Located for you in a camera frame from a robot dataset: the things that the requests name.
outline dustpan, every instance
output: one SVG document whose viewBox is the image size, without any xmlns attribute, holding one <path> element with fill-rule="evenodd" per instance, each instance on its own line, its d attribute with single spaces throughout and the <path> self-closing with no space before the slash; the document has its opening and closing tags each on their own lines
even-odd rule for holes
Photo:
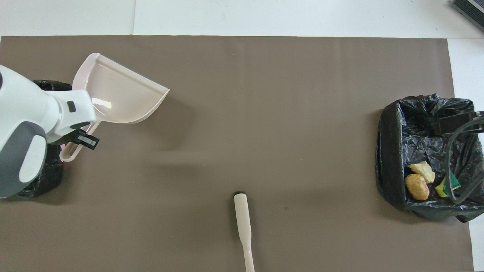
<svg viewBox="0 0 484 272">
<path fill-rule="evenodd" d="M 91 135 L 101 122 L 134 124 L 145 120 L 161 104 L 169 89 L 106 58 L 90 54 L 77 71 L 73 90 L 86 90 L 96 122 L 83 127 Z M 60 152 L 65 162 L 75 159 L 82 145 L 68 143 Z"/>
</svg>

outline sponge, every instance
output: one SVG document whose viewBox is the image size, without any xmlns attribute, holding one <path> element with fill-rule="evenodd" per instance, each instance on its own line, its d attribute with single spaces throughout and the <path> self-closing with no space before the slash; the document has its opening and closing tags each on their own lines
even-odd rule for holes
<svg viewBox="0 0 484 272">
<path fill-rule="evenodd" d="M 450 176 L 451 176 L 452 191 L 457 189 L 457 188 L 460 188 L 461 185 L 452 172 L 450 172 Z M 447 186 L 447 178 L 444 178 L 444 180 L 442 180 L 440 185 L 435 187 L 435 190 L 437 191 L 437 193 L 439 194 L 440 197 L 449 196 L 450 191 L 449 191 L 449 188 Z"/>
</svg>

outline brown mat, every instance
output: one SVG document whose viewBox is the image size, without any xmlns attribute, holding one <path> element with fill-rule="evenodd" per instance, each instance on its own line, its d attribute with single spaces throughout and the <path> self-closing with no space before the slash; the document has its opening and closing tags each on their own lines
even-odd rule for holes
<svg viewBox="0 0 484 272">
<path fill-rule="evenodd" d="M 0 63 L 72 82 L 99 52 L 171 88 L 104 123 L 57 189 L 0 201 L 3 271 L 245 271 L 232 194 L 249 199 L 256 271 L 470 271 L 467 224 L 378 194 L 381 109 L 454 95 L 446 40 L 2 37 Z"/>
</svg>

